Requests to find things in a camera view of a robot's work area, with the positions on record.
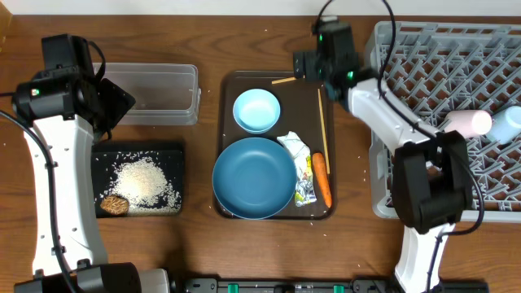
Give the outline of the light blue cup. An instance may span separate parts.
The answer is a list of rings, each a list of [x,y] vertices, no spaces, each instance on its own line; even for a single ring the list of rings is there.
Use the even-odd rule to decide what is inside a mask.
[[[491,142],[504,145],[511,142],[520,134],[520,106],[511,106],[492,117],[493,123],[486,138]]]

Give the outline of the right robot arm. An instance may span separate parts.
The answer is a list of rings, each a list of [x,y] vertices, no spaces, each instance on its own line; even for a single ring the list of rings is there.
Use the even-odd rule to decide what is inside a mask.
[[[392,204],[404,224],[395,279],[403,292],[432,292],[445,241],[471,208],[466,144],[456,131],[424,123],[387,87],[383,70],[360,68],[351,53],[293,54],[296,78],[320,81],[328,94],[363,121],[392,153]]]

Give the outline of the light blue bowl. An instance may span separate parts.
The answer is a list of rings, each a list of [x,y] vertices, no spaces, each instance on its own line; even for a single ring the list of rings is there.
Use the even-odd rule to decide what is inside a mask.
[[[250,89],[242,92],[234,101],[235,122],[253,134],[268,132],[281,115],[280,102],[268,90]]]

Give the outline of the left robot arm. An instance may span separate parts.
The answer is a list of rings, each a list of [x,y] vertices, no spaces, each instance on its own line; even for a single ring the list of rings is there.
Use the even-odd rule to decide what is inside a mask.
[[[11,120],[30,151],[37,204],[31,280],[17,292],[167,292],[164,269],[112,264],[95,215],[91,152],[134,105],[95,68],[94,42],[70,34],[42,39],[45,67],[17,86]]]

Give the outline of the brown food scrap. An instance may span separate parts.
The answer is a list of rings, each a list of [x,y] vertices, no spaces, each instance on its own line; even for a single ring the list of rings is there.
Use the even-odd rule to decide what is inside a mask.
[[[100,204],[102,210],[114,215],[125,215],[129,210],[129,202],[117,195],[110,195],[103,199]]]

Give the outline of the pink cup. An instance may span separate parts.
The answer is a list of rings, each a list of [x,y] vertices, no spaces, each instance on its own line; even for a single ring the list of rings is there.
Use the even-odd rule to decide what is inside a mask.
[[[445,117],[446,133],[457,131],[464,138],[485,135],[492,128],[492,117],[483,110],[452,111]]]

